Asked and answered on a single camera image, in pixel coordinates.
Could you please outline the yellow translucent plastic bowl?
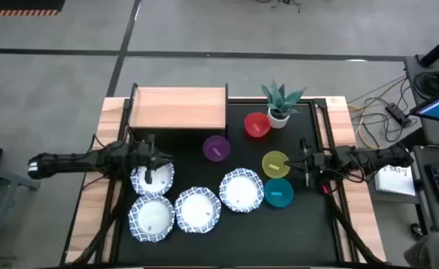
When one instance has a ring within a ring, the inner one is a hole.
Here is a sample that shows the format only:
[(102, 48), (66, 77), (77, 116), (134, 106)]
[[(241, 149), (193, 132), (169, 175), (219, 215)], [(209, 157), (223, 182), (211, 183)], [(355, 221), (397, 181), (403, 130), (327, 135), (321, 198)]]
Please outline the yellow translucent plastic bowl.
[(262, 168), (264, 173), (273, 179), (283, 178), (286, 176), (290, 167), (285, 165), (289, 158), (286, 154), (279, 151), (271, 151), (266, 153), (262, 159)]

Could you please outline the person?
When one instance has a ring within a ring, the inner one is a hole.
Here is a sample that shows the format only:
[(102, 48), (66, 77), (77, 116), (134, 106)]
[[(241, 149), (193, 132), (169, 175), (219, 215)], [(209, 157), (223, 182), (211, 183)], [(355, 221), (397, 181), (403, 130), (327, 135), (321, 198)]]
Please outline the person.
[(404, 252), (404, 258), (414, 268), (439, 269), (439, 232), (424, 235)]

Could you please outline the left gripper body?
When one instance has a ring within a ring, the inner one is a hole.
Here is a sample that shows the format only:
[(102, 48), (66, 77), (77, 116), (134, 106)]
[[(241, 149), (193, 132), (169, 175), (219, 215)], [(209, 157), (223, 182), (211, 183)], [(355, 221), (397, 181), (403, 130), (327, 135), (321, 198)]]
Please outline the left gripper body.
[(156, 150), (156, 137), (154, 134), (147, 135), (146, 139), (138, 142), (138, 146), (132, 150), (132, 166), (146, 167), (144, 180), (152, 184), (152, 171), (159, 167), (159, 157)]

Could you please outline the teal translucent plastic bowl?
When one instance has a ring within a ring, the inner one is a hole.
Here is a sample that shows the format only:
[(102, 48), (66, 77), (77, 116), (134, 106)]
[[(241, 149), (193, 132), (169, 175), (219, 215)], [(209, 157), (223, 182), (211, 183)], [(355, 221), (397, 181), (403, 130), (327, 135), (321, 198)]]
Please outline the teal translucent plastic bowl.
[(285, 208), (294, 198), (294, 190), (285, 179), (270, 179), (264, 187), (266, 201), (276, 207)]

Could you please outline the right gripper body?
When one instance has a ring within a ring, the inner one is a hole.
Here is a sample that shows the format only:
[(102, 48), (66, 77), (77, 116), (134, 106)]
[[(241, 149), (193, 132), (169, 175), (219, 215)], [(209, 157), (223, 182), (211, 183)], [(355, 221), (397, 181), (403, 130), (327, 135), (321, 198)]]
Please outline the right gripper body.
[(302, 150), (301, 170), (305, 175), (305, 184), (309, 188), (329, 188), (331, 173), (327, 172), (329, 157), (323, 152), (312, 152), (305, 138), (300, 140)]

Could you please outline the green plant in white pot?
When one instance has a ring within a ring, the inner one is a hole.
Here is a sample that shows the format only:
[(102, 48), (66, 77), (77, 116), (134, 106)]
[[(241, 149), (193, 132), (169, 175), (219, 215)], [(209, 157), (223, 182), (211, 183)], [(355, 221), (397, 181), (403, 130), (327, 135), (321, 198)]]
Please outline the green plant in white pot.
[(272, 80), (269, 87), (264, 84), (261, 85), (261, 91), (267, 98), (267, 117), (273, 129), (285, 127), (290, 116), (298, 113), (295, 109), (295, 105), (299, 102), (306, 90), (307, 87), (292, 91), (286, 95), (285, 84), (279, 86), (275, 80)]

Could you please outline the grey computer desk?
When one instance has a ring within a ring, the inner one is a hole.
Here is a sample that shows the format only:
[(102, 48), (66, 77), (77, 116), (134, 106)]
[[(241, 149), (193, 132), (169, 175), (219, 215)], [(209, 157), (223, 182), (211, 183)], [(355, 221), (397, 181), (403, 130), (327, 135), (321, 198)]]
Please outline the grey computer desk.
[(420, 226), (424, 233), (439, 232), (439, 202), (428, 179), (426, 165), (439, 164), (438, 146), (415, 146), (413, 148), (414, 187), (417, 191), (416, 205)]

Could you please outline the red translucent plastic bowl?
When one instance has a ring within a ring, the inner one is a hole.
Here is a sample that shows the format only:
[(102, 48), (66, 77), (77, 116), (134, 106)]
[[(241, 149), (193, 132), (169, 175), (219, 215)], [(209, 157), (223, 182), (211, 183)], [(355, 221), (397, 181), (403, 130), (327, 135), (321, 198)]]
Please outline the red translucent plastic bowl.
[(263, 137), (270, 131), (271, 122), (265, 114), (254, 112), (245, 117), (244, 126), (249, 136)]

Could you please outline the black power strip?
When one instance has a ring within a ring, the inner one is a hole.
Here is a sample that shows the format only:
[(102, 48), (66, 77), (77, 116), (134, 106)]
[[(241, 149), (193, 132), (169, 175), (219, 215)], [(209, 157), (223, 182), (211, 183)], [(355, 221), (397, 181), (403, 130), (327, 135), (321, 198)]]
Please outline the black power strip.
[(391, 102), (385, 107), (385, 111), (401, 126), (409, 127), (412, 124), (411, 119), (398, 105)]

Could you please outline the small white board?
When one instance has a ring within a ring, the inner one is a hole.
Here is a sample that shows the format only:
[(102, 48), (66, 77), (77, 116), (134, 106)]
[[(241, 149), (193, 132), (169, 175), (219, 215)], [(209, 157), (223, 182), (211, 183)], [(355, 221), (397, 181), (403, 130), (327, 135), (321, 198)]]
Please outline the small white board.
[(377, 191), (415, 196), (414, 180), (411, 167), (394, 167), (387, 165), (375, 174)]

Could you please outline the grey equipment cart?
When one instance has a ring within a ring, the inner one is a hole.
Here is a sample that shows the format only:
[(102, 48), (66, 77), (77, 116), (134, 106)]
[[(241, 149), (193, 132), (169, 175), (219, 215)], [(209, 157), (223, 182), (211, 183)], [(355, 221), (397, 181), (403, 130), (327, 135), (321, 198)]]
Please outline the grey equipment cart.
[[(423, 103), (424, 99), (416, 90), (414, 78), (423, 72), (439, 72), (439, 60), (437, 60), (429, 68), (424, 68), (418, 64), (418, 60), (415, 56), (406, 57), (405, 59), (405, 73), (407, 79), (411, 83), (412, 94), (414, 101), (417, 105)], [(425, 133), (427, 144), (426, 145), (439, 145), (439, 122), (430, 119), (419, 118), (420, 127), (423, 128)]]

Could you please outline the blue patterned paper plate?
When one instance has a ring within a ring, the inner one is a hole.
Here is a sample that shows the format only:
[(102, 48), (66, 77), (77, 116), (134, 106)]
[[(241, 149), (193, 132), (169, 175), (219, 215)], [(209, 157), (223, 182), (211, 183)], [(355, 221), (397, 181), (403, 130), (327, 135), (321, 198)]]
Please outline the blue patterned paper plate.
[(174, 182), (174, 165), (172, 163), (161, 166), (151, 171), (152, 182), (146, 183), (146, 167), (138, 167), (132, 170), (130, 181), (134, 191), (139, 195), (164, 195), (169, 191)]
[(224, 175), (219, 198), (228, 209), (247, 214), (258, 209), (264, 199), (263, 181), (247, 168), (236, 168)]
[(140, 242), (157, 243), (166, 238), (175, 223), (175, 209), (161, 195), (144, 195), (134, 201), (128, 213), (129, 231)]
[(186, 233), (204, 234), (211, 231), (221, 215), (221, 201), (208, 188), (191, 187), (174, 203), (176, 222)]

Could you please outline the purple translucent plastic bowl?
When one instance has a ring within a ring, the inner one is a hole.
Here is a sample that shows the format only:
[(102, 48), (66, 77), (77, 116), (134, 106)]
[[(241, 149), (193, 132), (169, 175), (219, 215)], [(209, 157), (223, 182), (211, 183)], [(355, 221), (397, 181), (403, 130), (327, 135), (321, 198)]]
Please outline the purple translucent plastic bowl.
[(223, 161), (230, 154), (230, 142), (220, 135), (210, 136), (203, 142), (203, 154), (210, 161)]

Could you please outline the wooden shelf with black posts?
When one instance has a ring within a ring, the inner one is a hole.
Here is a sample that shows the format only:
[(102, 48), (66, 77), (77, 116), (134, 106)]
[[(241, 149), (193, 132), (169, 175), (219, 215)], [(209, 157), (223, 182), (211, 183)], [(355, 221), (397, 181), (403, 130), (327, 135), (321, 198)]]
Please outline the wooden shelf with black posts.
[(227, 134), (228, 88), (140, 87), (134, 85), (129, 103), (132, 138), (149, 134), (191, 132)]

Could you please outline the black hazard-striped floor mat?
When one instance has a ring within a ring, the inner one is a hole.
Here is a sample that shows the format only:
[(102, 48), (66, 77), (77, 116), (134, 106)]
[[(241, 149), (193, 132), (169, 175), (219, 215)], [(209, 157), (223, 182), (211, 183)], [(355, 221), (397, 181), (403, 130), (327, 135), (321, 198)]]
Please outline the black hazard-striped floor mat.
[(0, 16), (55, 16), (66, 0), (0, 0)]

